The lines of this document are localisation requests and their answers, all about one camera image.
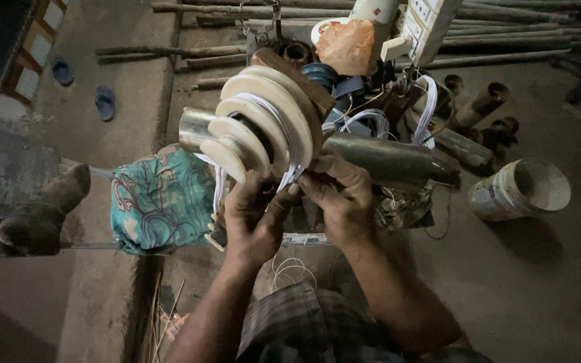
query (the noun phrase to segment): orange plastic bag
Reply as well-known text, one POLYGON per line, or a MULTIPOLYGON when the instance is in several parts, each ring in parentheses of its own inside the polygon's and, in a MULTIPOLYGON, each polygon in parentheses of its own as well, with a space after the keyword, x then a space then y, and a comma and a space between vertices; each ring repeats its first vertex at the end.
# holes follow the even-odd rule
POLYGON ((367 74, 374 28, 369 20, 352 19, 347 24, 331 25, 315 45, 322 63, 333 67, 339 74, 362 76, 367 74))

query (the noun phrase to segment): person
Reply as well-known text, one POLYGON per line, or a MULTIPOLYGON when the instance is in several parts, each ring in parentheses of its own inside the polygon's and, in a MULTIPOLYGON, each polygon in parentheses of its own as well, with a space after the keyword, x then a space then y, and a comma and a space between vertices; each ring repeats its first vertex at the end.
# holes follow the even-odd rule
POLYGON ((330 154, 270 203, 262 185, 250 171, 226 197, 225 262, 167 362, 490 362, 416 274, 379 246, 366 170, 330 154), (373 318, 306 283, 248 309, 255 277, 279 250, 282 223, 301 192, 323 209, 326 236, 351 264, 373 318))

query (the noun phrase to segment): white plastic disc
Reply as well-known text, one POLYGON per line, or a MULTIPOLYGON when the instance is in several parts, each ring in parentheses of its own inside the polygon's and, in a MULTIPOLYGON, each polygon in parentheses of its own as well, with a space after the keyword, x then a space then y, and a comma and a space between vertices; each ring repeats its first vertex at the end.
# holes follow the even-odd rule
POLYGON ((309 124, 304 113, 288 91, 277 82, 255 76, 254 74, 238 74, 225 83, 221 91, 221 99, 227 99, 239 93, 249 93, 266 99, 288 121, 299 137, 299 162, 308 167, 313 156, 313 142, 309 124))
POLYGON ((250 156, 250 163, 253 169, 262 177, 268 177, 270 175, 270 159, 268 159, 268 153, 266 153, 262 142, 246 125, 233 118, 219 116, 210 122, 208 131, 214 137, 228 135, 237 139, 239 144, 248 150, 248 156, 250 156))
POLYGON ((278 70, 264 67, 262 65, 253 65, 240 71, 239 74, 254 74, 261 77, 266 77, 271 81, 277 82, 284 87, 288 93, 295 99, 298 106, 304 112, 304 116, 309 122, 309 129, 311 130, 311 140, 313 141, 313 155, 318 157, 322 150, 322 128, 318 112, 311 103, 309 96, 302 91, 300 86, 295 83, 290 77, 286 76, 278 70))
POLYGON ((221 101, 216 107, 216 116, 228 116, 233 111, 246 116, 268 137, 273 152, 272 174, 281 177, 288 170, 289 155, 286 137, 277 121, 257 103, 240 97, 230 97, 221 101))
POLYGON ((220 142, 213 139, 206 139, 200 145, 201 151, 207 155, 212 161, 221 165, 225 172, 228 173, 232 179, 235 179, 237 183, 246 182, 246 168, 243 166, 243 162, 239 159, 239 156, 234 153, 234 151, 223 146, 220 142))

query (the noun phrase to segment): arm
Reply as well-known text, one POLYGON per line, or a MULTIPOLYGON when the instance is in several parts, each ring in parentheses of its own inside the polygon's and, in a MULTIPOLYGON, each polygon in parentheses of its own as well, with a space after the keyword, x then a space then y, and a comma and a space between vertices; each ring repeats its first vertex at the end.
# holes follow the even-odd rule
POLYGON ((340 248, 362 287, 371 313, 404 350, 425 353, 463 337, 458 323, 414 272, 390 263, 378 244, 366 170, 337 155, 322 156, 300 177, 302 190, 324 210, 325 232, 340 248), (320 171, 344 187, 319 180, 320 171))
POLYGON ((225 262, 208 293, 182 326, 167 362, 235 360, 257 272, 279 250, 281 225, 299 193, 297 185, 291 186, 268 204, 269 198, 261 191, 262 183, 256 173, 248 172, 246 182, 226 197, 225 262))

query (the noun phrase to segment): hand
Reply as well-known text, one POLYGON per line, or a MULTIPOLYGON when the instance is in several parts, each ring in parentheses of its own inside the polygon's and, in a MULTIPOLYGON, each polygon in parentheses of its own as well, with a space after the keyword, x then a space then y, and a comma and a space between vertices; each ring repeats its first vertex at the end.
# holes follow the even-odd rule
POLYGON ((237 184, 225 198, 226 260, 253 269, 261 268, 279 250, 282 225, 300 192, 294 184, 271 200, 273 192, 264 194, 263 184, 263 178, 250 170, 246 182, 237 184))
POLYGON ((320 156, 313 171, 304 172, 298 183, 304 194, 324 210, 325 233, 333 245, 342 249, 374 237, 371 177, 367 170, 334 153, 320 156), (321 181, 319 174, 324 172, 344 189, 338 191, 334 185, 321 181))

